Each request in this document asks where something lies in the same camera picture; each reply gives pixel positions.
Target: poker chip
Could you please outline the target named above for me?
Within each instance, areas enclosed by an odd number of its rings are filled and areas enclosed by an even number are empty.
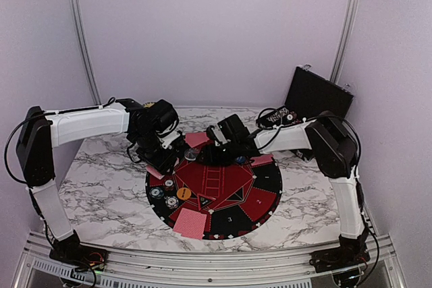
[[[165,203],[169,209],[176,209],[178,207],[178,199],[176,197],[166,197]]]
[[[163,186],[165,187],[165,190],[171,190],[174,187],[174,181],[172,179],[167,179],[163,183]]]
[[[150,196],[155,199],[159,199],[163,197],[163,190],[159,187],[152,188],[150,190]]]

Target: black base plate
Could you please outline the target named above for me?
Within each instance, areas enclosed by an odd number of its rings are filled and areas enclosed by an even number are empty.
[[[349,260],[343,257],[344,255],[346,254],[343,253],[341,247],[315,251],[311,253],[312,258],[310,259],[309,264],[315,267],[317,273],[320,273],[346,268],[348,266],[356,266],[357,264],[363,264],[363,259],[367,262],[371,259],[369,253],[366,252],[366,245],[364,250],[357,255],[355,260]]]

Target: metal extrusion bar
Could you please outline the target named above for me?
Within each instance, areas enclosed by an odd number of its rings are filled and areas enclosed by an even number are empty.
[[[354,26],[357,8],[358,8],[358,0],[348,0],[344,27],[342,28],[342,35],[339,42],[339,47],[337,48],[338,50],[337,50],[335,62],[333,64],[333,69],[331,71],[331,76],[330,76],[330,81],[333,82],[334,84],[337,84],[340,78],[342,65],[344,63],[344,57],[346,53],[346,47],[348,45],[348,41]]]
[[[395,252],[389,236],[383,235],[378,240],[381,251],[380,260],[393,258]],[[367,243],[371,254],[369,263],[372,264],[375,261],[377,249],[372,237],[368,239]],[[103,280],[107,282],[118,281],[119,283],[134,281],[135,283],[151,283],[159,288],[169,288],[172,285],[177,287],[249,285],[273,287],[273,284],[277,286],[280,283],[285,284],[293,281],[304,283],[313,277],[348,270],[346,268],[317,274],[309,264],[312,251],[334,248],[338,244],[335,241],[282,250],[216,253],[153,252],[104,247],[109,251],[109,256],[105,271],[99,273],[98,278],[101,283]],[[59,274],[62,271],[68,273],[68,265],[49,259],[50,248],[43,234],[32,232],[24,248],[23,255],[25,258],[22,258],[21,262],[25,266],[20,264],[19,269],[32,267],[42,271],[44,269],[51,272],[57,271],[56,273]],[[26,282],[26,273],[23,272],[23,276],[16,278],[16,285],[13,287],[25,287],[18,283]],[[85,276],[85,281],[87,283],[92,281],[90,274]]]
[[[90,87],[90,92],[95,105],[100,105],[101,96],[99,95],[99,90],[96,85],[95,75],[93,74],[92,64],[90,62],[90,56],[88,54],[86,38],[84,34],[84,27],[82,25],[80,2],[79,0],[70,0],[72,6],[72,15],[74,17],[74,25],[76,36],[78,37],[78,44],[80,46],[80,52],[82,61],[84,63],[84,68],[86,70],[86,77],[88,85]]]

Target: orange chip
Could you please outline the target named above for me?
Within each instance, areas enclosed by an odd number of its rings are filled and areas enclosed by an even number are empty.
[[[186,188],[186,187],[180,188],[177,191],[177,197],[178,197],[178,199],[181,199],[181,200],[187,200],[191,197],[191,195],[192,195],[192,192],[190,191],[189,188]]]

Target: black box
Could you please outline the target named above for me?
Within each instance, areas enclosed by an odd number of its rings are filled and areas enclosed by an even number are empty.
[[[296,113],[297,119],[318,116],[323,111],[345,117],[354,96],[336,84],[297,67],[285,100],[285,107]],[[313,159],[312,150],[293,150],[305,161]]]

